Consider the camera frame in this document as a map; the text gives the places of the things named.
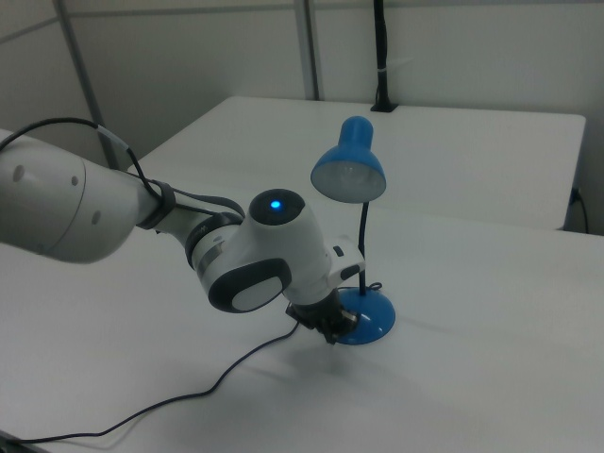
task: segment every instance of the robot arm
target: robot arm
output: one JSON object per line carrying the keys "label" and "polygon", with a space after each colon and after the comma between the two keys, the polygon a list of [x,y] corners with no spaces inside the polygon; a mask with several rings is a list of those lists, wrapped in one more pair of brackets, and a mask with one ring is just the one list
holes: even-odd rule
{"label": "robot arm", "polygon": [[[0,139],[8,132],[0,129]],[[0,243],[69,262],[108,256],[134,226],[177,238],[212,306],[256,310],[283,293],[288,314],[330,343],[356,325],[337,286],[364,269],[347,238],[325,242],[304,200],[272,190],[240,210],[196,200],[22,138],[0,152]]]}

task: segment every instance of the white desk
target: white desk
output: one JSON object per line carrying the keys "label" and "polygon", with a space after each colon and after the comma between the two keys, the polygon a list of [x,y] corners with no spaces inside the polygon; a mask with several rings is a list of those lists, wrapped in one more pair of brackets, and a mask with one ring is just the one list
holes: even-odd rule
{"label": "white desk", "polygon": [[148,171],[305,193],[310,169],[354,115],[374,125],[388,179],[380,206],[524,227],[562,227],[585,119],[577,115],[234,97],[144,160]]}
{"label": "white desk", "polygon": [[[225,167],[212,175],[201,156],[182,165],[182,179],[169,177],[175,162],[163,174],[152,169],[166,146],[143,167],[176,187],[245,204],[271,184],[251,171],[232,180]],[[188,178],[197,171],[207,177]],[[224,186],[211,183],[218,176]],[[308,181],[303,189],[313,193]],[[327,235],[355,234],[359,207],[307,201]],[[384,339],[329,346],[302,329],[210,398],[86,445],[134,453],[601,450],[601,238],[373,207],[367,247],[368,280],[384,283],[397,312]],[[139,230],[88,266],[0,245],[0,288],[0,430],[21,437],[107,428],[204,390],[293,325],[282,298],[247,315],[213,309],[176,241]]]}

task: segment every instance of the lamp base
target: lamp base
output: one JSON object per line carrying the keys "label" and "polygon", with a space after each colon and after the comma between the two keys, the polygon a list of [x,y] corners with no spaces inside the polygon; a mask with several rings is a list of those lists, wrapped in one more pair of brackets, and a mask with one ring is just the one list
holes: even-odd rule
{"label": "lamp base", "polygon": [[388,297],[367,289],[365,295],[359,288],[340,291],[340,302],[347,311],[359,316],[357,327],[338,338],[340,344],[368,344],[386,335],[394,325],[396,317],[393,304]]}

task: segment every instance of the white wall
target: white wall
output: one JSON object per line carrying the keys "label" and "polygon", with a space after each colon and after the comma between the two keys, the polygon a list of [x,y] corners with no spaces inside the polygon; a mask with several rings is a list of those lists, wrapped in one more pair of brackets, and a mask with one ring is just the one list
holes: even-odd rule
{"label": "white wall", "polygon": [[[394,2],[386,8],[391,98],[415,106],[587,117],[577,184],[591,230],[604,234],[604,4],[408,8],[408,3],[421,4]],[[371,4],[315,2],[326,100],[373,101],[377,76]],[[392,67],[397,60],[407,62]],[[568,227],[583,229],[578,205]]]}
{"label": "white wall", "polygon": [[66,6],[106,125],[139,156],[231,95],[308,97],[292,0]]}
{"label": "white wall", "polygon": [[[54,116],[90,119],[51,0],[0,0],[0,128]],[[31,133],[106,165],[94,131],[48,126]]]}

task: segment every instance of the desk lamp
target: desk lamp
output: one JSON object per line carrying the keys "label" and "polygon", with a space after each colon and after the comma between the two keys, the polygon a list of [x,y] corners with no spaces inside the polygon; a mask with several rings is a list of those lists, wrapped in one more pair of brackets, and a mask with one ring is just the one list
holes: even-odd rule
{"label": "desk lamp", "polygon": [[[386,176],[371,152],[374,129],[369,120],[353,116],[342,124],[338,145],[321,157],[310,174],[312,185],[332,200],[362,203],[359,250],[365,255],[365,225],[369,202],[386,190]],[[394,324],[394,308],[388,298],[365,286],[365,271],[359,273],[359,288],[342,289],[340,301],[355,312],[359,324],[338,338],[341,344],[367,344],[386,335]]]}

